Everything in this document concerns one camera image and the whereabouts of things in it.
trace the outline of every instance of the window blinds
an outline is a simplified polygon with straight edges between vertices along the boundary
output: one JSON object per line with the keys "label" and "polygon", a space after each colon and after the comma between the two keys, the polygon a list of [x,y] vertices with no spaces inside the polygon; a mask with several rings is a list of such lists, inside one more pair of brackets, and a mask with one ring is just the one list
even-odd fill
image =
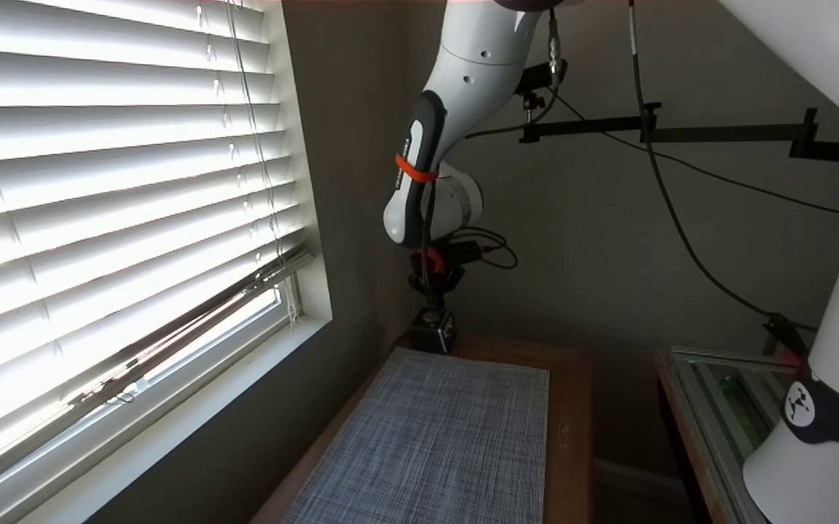
{"label": "window blinds", "polygon": [[270,22],[0,0],[0,433],[302,241]]}

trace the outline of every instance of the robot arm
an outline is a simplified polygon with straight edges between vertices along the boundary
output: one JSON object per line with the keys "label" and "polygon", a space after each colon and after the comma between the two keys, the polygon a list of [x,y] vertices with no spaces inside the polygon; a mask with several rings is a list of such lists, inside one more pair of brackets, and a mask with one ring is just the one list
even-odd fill
{"label": "robot arm", "polygon": [[560,0],[452,0],[441,54],[415,107],[385,229],[403,248],[454,232],[480,213],[471,178],[442,156],[517,89],[537,19]]}

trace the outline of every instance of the gray cloth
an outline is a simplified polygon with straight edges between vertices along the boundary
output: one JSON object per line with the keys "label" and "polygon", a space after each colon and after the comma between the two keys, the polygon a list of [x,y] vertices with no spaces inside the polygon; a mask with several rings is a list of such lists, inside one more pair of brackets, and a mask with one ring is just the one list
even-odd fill
{"label": "gray cloth", "polygon": [[537,524],[546,440],[546,370],[397,350],[286,522]]}

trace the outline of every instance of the wall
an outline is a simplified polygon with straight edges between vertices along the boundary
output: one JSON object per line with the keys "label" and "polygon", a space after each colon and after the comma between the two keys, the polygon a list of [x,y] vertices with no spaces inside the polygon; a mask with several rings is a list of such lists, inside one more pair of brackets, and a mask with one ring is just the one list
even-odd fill
{"label": "wall", "polygon": [[[417,62],[431,65],[441,5],[415,5]],[[636,114],[626,3],[560,8],[572,62],[565,98],[588,117]],[[821,136],[839,140],[839,111],[760,47],[716,0],[639,5],[646,98],[662,126],[798,123],[821,107]],[[519,105],[486,126],[519,123]],[[787,146],[662,146],[722,175],[839,207],[839,166],[790,159]],[[645,155],[605,136],[517,136],[464,143],[454,164],[477,175],[483,225],[511,236],[517,274],[471,267],[454,295],[457,322],[588,350],[595,357],[595,452],[672,474],[656,404],[653,356],[669,344],[760,351],[760,316],[691,264]],[[741,193],[662,164],[688,232],[742,297],[818,322],[839,264],[839,217]]]}
{"label": "wall", "polygon": [[336,319],[93,522],[247,522],[409,322],[406,258],[378,226],[412,98],[403,5],[286,8]]}

